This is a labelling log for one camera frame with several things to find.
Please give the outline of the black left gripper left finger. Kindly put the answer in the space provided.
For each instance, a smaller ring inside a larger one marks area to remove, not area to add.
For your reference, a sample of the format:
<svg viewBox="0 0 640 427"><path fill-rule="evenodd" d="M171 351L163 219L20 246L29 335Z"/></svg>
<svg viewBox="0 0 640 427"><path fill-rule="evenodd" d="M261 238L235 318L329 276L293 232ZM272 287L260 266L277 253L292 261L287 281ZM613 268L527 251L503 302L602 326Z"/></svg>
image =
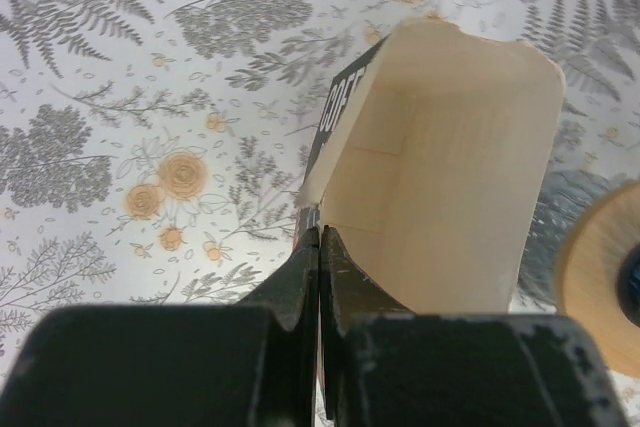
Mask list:
<svg viewBox="0 0 640 427"><path fill-rule="evenodd" d="M47 314L1 394L5 426L310 426L319 234L225 305Z"/></svg>

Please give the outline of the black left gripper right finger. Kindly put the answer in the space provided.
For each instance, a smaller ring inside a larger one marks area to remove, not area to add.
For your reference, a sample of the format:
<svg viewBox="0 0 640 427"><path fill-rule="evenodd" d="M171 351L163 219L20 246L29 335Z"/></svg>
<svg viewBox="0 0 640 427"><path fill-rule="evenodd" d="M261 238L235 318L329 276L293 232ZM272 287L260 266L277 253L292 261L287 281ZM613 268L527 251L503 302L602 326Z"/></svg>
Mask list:
<svg viewBox="0 0 640 427"><path fill-rule="evenodd" d="M335 228L319 250L322 390L337 426L624 426L591 337L549 314L419 315Z"/></svg>

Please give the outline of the orange coffee filter box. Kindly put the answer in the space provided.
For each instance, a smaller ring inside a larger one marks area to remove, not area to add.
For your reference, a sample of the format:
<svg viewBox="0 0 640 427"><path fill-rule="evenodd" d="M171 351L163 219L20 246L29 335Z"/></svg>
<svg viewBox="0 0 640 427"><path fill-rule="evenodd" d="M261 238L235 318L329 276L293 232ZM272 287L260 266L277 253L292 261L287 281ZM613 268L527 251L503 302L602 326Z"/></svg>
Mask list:
<svg viewBox="0 0 640 427"><path fill-rule="evenodd" d="M408 309L503 313L564 93L526 41L407 19L334 80L296 203Z"/></svg>

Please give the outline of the grey ribbed glass carafe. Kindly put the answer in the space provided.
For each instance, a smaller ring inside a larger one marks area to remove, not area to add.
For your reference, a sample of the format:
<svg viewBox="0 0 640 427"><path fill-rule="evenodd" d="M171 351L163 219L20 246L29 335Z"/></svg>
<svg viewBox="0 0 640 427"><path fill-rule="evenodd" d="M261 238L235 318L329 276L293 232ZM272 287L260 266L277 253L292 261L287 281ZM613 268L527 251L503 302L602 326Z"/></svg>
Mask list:
<svg viewBox="0 0 640 427"><path fill-rule="evenodd" d="M607 178L584 170L545 175L522 254L519 305L543 312L555 309L553 269L562 242L588 207L630 180L624 173Z"/></svg>

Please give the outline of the blue cone dripper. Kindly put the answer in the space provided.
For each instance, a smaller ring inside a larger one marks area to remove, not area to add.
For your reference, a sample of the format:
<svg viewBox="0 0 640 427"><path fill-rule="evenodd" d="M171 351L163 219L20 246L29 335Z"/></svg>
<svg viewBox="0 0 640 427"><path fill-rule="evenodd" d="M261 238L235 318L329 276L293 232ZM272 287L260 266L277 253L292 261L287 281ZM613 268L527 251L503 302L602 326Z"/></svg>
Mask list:
<svg viewBox="0 0 640 427"><path fill-rule="evenodd" d="M623 259L616 281L619 306L625 317L635 326L640 326L640 255L636 245Z"/></svg>

